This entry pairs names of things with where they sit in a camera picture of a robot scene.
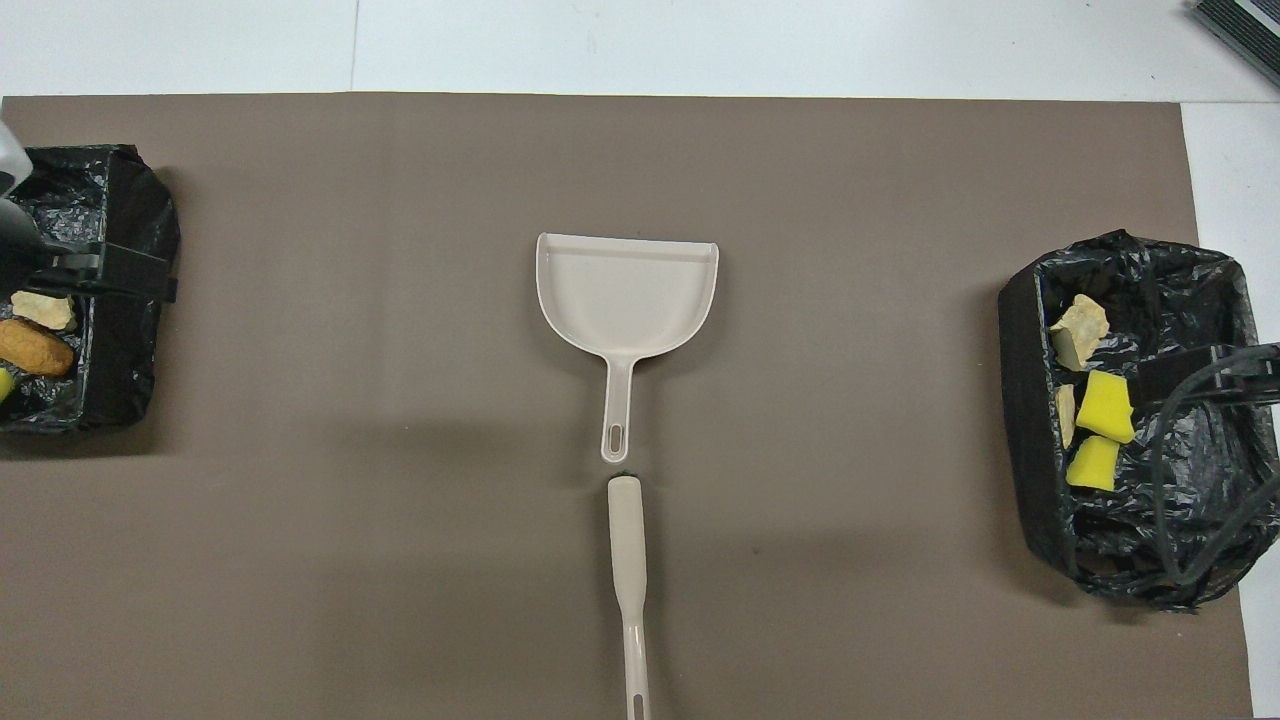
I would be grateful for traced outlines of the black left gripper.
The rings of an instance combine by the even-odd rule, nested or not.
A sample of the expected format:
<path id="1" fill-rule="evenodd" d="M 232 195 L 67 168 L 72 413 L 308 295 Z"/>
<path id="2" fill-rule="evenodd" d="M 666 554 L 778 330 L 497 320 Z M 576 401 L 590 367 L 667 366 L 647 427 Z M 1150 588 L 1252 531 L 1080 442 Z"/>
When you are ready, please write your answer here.
<path id="1" fill-rule="evenodd" d="M 93 242 L 52 255 L 35 219 L 1 199 L 1 292 L 26 288 L 42 272 L 42 293 L 51 297 L 122 296 L 173 304 L 172 263 L 116 243 Z"/>

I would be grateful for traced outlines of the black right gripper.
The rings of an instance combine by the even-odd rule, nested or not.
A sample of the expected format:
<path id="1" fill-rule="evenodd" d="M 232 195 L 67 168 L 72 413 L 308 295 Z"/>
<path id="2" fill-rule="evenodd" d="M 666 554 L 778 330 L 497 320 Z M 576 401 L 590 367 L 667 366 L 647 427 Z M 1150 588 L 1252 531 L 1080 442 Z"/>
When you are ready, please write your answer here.
<path id="1" fill-rule="evenodd" d="M 1162 404 L 1188 377 L 1212 363 L 1215 397 L 1279 397 L 1279 343 L 1207 345 L 1138 363 L 1133 373 L 1133 405 Z"/>

